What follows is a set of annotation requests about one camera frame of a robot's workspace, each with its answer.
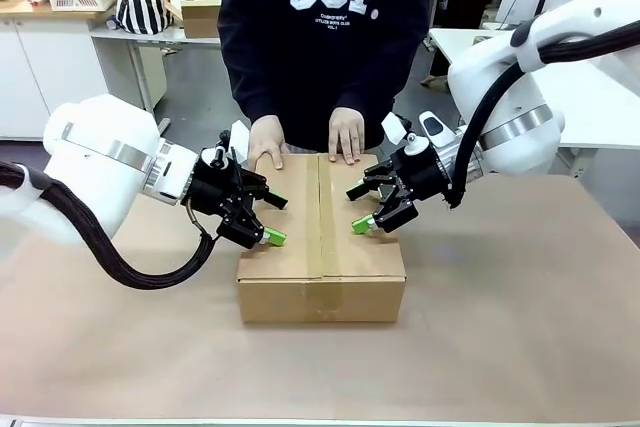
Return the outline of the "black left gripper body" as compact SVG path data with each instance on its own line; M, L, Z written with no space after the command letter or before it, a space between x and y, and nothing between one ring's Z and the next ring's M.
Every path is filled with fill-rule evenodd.
M201 227L196 214L219 216L225 223L240 225L250 220L245 184L250 171L226 154L201 154L186 191L189 220Z

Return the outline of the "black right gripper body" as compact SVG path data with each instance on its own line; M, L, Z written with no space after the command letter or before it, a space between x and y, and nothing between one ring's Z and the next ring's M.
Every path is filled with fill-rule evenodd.
M404 149L399 149L391 155L391 161L411 200L427 200L448 188L448 175L443 172L438 154L431 145L416 155L408 155Z

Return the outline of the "person's left hand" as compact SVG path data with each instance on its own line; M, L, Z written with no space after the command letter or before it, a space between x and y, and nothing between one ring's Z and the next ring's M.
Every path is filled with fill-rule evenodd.
M347 107L336 107L329 119L328 157L336 162L342 156L348 165L361 160L365 150L363 116Z

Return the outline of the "person's right hand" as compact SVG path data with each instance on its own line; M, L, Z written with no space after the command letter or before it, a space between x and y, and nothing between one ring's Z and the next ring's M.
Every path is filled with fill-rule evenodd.
M255 170L263 155L271 158L276 170L284 166L283 155L288 152L280 121L275 115L260 117L252 123L249 136L248 163Z

